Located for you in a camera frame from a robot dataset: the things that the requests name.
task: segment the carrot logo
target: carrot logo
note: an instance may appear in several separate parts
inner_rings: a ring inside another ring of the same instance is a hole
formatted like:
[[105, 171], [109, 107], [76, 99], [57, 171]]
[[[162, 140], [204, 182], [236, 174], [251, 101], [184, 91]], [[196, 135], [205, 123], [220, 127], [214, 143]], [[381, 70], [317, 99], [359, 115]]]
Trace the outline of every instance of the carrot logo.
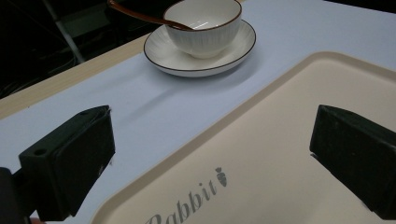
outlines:
[[225, 174], [221, 171], [221, 167], [218, 167], [216, 169], [216, 172], [218, 172], [218, 181], [220, 182], [220, 184], [223, 187], [227, 186], [227, 177], [225, 176]]

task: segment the printed logo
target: printed logo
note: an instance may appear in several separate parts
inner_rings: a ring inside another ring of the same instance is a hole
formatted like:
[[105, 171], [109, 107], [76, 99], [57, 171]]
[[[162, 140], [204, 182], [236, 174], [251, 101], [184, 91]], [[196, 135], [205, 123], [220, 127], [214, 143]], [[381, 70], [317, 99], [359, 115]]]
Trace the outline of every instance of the printed logo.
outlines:
[[[221, 171], [221, 167], [216, 169], [217, 179], [220, 184], [225, 188], [227, 186], [227, 177]], [[202, 183], [198, 184], [202, 190], [200, 193], [192, 193], [190, 191], [189, 199], [187, 203], [181, 203], [177, 201], [176, 211], [168, 216], [162, 217], [157, 214], [151, 217], [145, 224], [181, 224], [187, 220], [187, 218], [196, 213], [201, 206], [204, 205], [204, 202], [209, 202], [211, 197], [216, 196], [218, 190], [212, 180], [209, 180], [207, 187], [205, 187]]]
[[216, 169], [216, 172], [218, 172], [218, 181], [220, 184], [225, 188], [227, 186], [227, 177], [225, 174], [221, 171], [221, 167], [218, 167]]

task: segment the dark background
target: dark background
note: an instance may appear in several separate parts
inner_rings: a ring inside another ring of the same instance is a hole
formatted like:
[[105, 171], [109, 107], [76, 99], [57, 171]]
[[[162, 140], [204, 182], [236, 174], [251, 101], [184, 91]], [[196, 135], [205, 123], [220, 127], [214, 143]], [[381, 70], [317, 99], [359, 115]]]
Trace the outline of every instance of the dark background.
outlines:
[[[179, 0], [120, 0], [133, 10], [161, 17]], [[109, 24], [74, 37], [86, 61], [128, 41], [148, 34], [159, 25], [123, 15], [106, 0], [50, 0], [60, 20], [101, 5]], [[0, 98], [10, 95], [78, 64], [54, 19], [41, 0], [0, 0]]]

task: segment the white table surface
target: white table surface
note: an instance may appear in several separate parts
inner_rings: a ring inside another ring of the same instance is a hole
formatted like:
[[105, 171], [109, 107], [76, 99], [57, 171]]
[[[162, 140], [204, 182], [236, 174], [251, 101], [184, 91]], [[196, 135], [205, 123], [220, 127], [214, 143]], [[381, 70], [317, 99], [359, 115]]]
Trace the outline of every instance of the white table surface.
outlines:
[[309, 54], [339, 51], [396, 70], [396, 15], [321, 0], [247, 0], [243, 19], [257, 43], [246, 61], [220, 75], [173, 77], [143, 53], [0, 120], [0, 166], [77, 112], [110, 105], [116, 154], [76, 217], [89, 223], [106, 198], [221, 119]]

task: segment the plastic tray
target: plastic tray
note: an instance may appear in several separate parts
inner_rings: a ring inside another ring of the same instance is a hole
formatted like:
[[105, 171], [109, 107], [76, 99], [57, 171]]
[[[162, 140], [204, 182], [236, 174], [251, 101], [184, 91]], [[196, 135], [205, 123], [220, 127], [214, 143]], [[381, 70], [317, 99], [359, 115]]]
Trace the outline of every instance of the plastic tray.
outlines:
[[395, 131], [396, 73], [315, 53], [111, 197], [92, 223], [388, 223], [310, 156], [318, 105]]

